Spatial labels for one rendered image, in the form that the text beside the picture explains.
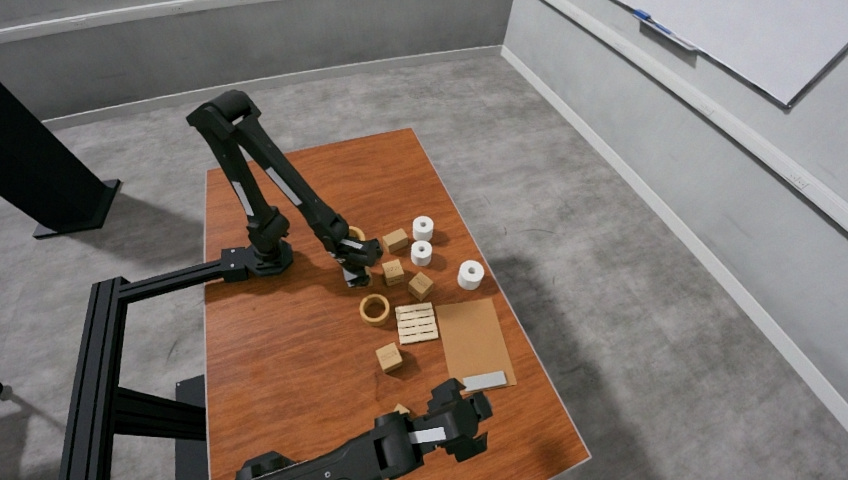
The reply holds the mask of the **small wooden pallet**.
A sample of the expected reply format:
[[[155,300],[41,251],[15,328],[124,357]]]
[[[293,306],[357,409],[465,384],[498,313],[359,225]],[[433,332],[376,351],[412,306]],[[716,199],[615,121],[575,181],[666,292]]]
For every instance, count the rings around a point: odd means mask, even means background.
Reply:
[[[400,345],[438,339],[438,332],[435,324],[435,318],[431,302],[396,307],[395,311],[400,337]],[[430,317],[425,318],[426,316]],[[419,317],[422,318],[418,319]],[[408,321],[401,322],[401,320],[407,319]],[[430,333],[421,334],[422,332],[428,331],[430,331]],[[409,336],[410,334],[416,335]],[[406,335],[406,337],[403,337],[404,335]]]

